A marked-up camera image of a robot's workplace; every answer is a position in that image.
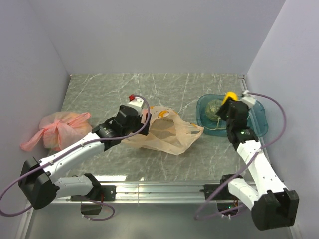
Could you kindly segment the yellow mango fruit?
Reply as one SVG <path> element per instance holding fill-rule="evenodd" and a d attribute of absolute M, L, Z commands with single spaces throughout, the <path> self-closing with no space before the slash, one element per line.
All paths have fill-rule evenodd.
<path fill-rule="evenodd" d="M 226 103 L 227 99 L 230 98 L 232 100 L 237 101 L 239 99 L 238 95 L 233 91 L 228 91 L 222 101 L 222 105 Z"/>

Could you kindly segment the green netted melon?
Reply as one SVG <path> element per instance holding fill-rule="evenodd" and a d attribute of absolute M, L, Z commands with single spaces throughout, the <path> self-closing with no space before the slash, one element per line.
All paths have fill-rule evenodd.
<path fill-rule="evenodd" d="M 217 115 L 217 111 L 219 110 L 221 103 L 222 103 L 221 99 L 213 99 L 207 103 L 206 108 L 205 108 L 205 114 L 206 114 L 207 118 L 211 122 L 216 123 L 216 128 L 213 129 L 213 131 L 224 130 L 224 128 L 221 128 L 219 126 L 220 122 L 221 122 L 221 117 Z"/>

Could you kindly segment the orange plastic bag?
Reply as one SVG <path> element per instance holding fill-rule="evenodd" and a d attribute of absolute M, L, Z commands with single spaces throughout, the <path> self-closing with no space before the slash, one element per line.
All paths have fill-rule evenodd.
<path fill-rule="evenodd" d="M 204 128 L 189 123 L 169 107 L 150 106 L 149 134 L 137 134 L 122 141 L 133 148 L 162 151 L 172 155 L 183 154 L 203 134 Z"/>

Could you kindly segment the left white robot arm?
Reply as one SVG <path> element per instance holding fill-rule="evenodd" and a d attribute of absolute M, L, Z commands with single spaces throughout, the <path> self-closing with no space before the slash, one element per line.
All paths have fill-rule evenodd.
<path fill-rule="evenodd" d="M 54 199 L 81 195 L 95 199 L 101 191 L 101 184 L 90 173 L 77 180 L 65 178 L 67 171 L 86 159 L 105 152 L 136 134 L 148 135 L 151 114 L 142 122 L 142 110 L 147 103 L 136 98 L 127 105 L 121 105 L 115 117 L 96 126 L 92 132 L 66 149 L 52 156 L 24 162 L 18 185 L 34 209 L 42 209 Z"/>

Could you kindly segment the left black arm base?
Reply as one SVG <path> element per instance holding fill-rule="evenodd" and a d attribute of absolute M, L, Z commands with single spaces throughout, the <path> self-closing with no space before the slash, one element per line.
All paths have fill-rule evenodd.
<path fill-rule="evenodd" d="M 71 196 L 71 202 L 81 202 L 80 211 L 85 216 L 97 216 L 103 208 L 107 209 L 107 213 L 110 212 L 111 216 L 115 214 L 115 209 L 109 206 L 101 205 L 101 203 L 113 202 L 116 198 L 116 186 L 101 186 L 100 189 L 93 189 L 88 195 Z"/>

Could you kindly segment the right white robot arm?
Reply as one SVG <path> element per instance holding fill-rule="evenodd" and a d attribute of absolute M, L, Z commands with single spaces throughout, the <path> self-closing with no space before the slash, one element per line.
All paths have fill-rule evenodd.
<path fill-rule="evenodd" d="M 255 182 L 249 186 L 240 175 L 227 179 L 228 192 L 250 211 L 257 229 L 264 231 L 290 227 L 295 223 L 299 196 L 278 178 L 268 162 L 254 131 L 247 126 L 249 110 L 256 100 L 244 96 L 237 100 L 227 96 L 217 111 L 226 121 L 227 138 L 243 159 Z"/>

